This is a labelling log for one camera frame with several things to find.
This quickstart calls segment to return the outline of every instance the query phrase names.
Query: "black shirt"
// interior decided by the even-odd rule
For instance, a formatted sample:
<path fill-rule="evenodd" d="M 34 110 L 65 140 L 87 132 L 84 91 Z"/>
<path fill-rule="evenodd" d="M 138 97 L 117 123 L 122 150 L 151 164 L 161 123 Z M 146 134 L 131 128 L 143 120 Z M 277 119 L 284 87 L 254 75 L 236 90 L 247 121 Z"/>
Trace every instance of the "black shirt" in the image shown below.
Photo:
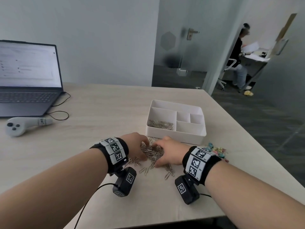
<path fill-rule="evenodd" d="M 240 64 L 239 54 L 242 52 L 242 40 L 240 38 L 237 39 L 235 46 L 233 48 L 233 51 L 230 55 L 230 59 L 236 59 L 237 62 L 233 65 L 233 67 L 236 67 L 238 64 Z M 227 66 L 230 66 L 233 63 L 233 61 L 228 61 Z"/>

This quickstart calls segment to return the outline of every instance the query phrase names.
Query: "door lock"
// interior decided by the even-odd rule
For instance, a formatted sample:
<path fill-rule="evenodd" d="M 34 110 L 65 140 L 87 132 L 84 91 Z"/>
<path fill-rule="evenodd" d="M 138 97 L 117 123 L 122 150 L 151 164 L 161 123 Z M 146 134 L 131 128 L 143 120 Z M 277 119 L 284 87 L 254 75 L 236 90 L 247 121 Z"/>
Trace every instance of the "door lock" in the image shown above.
<path fill-rule="evenodd" d="M 186 40 L 192 40 L 193 34 L 199 34 L 200 31 L 196 31 L 192 28 L 189 28 L 189 32 L 188 32 L 188 36 L 186 38 Z"/>

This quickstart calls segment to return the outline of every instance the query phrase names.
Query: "white game controller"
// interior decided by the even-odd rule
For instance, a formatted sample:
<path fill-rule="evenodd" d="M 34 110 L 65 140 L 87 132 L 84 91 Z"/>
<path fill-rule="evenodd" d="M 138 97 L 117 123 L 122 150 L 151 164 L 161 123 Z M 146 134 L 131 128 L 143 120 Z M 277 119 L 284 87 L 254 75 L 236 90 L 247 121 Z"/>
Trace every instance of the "white game controller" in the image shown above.
<path fill-rule="evenodd" d="M 20 136 L 30 127 L 50 125 L 52 123 L 52 119 L 40 117 L 14 117 L 7 120 L 5 132 L 10 136 Z"/>

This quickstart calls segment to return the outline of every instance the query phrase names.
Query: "blue jeans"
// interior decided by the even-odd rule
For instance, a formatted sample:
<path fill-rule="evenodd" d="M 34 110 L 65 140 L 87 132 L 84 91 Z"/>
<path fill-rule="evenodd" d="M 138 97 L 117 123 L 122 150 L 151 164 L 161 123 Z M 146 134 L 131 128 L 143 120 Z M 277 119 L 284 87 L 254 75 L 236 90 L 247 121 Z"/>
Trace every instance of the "blue jeans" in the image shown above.
<path fill-rule="evenodd" d="M 233 84 L 237 84 L 238 88 L 242 88 L 246 84 L 247 69 L 241 64 L 238 64 L 236 67 L 232 67 L 231 69 L 234 72 Z"/>

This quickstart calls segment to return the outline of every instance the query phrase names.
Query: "black cable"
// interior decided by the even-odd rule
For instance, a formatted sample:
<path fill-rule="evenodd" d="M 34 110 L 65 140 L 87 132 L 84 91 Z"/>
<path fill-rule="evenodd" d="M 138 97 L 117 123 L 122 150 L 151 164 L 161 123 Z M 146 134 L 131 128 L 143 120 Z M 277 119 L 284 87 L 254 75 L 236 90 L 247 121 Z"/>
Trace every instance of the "black cable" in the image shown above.
<path fill-rule="evenodd" d="M 212 197 L 211 195 L 208 195 L 208 194 L 202 194 L 202 193 L 199 193 L 200 195 L 204 195 L 204 196 L 208 196 L 208 197 Z"/>
<path fill-rule="evenodd" d="M 98 188 L 96 189 L 96 191 L 95 191 L 95 192 L 97 192 L 97 190 L 98 190 L 99 188 L 101 188 L 101 187 L 103 187 L 103 186 L 107 186 L 107 185 L 114 185 L 115 187 L 118 187 L 118 185 L 117 185 L 117 184 L 114 184 L 114 183 L 106 183 L 106 184 L 101 185 L 100 187 L 98 187 Z M 78 216 L 78 220 L 77 220 L 77 222 L 76 222 L 76 224 L 75 224 L 74 229 L 76 228 L 76 226 L 77 226 L 77 224 L 78 224 L 78 221 L 79 221 L 79 219 L 80 219 L 80 217 L 81 217 L 81 215 L 82 215 L 82 213 L 83 213 L 83 211 L 84 211 L 84 209 L 85 209 L 85 207 L 86 207 L 87 203 L 89 202 L 89 200 L 86 202 L 86 204 L 84 205 L 84 207 L 83 207 L 83 209 L 82 209 L 82 211 L 81 211 L 80 215 Z"/>
<path fill-rule="evenodd" d="M 52 105 L 51 107 L 57 107 L 57 106 L 59 106 L 59 105 L 62 105 L 63 103 L 65 103 L 65 102 L 71 97 L 71 95 L 70 95 L 69 93 L 67 93 L 67 92 L 63 92 L 63 94 L 68 94 L 69 97 L 68 97 L 67 99 L 65 99 L 63 102 L 61 102 L 60 104 Z"/>
<path fill-rule="evenodd" d="M 65 121 L 66 119 L 68 119 L 69 118 L 69 113 L 67 113 L 67 117 L 65 118 L 65 119 L 56 119 L 56 118 L 54 118 L 51 114 L 52 113 L 55 113 L 55 112 L 49 112 L 49 113 L 47 113 L 47 115 L 49 115 L 50 117 L 52 117 L 53 119 L 55 119 L 55 120 L 57 120 L 57 121 Z"/>

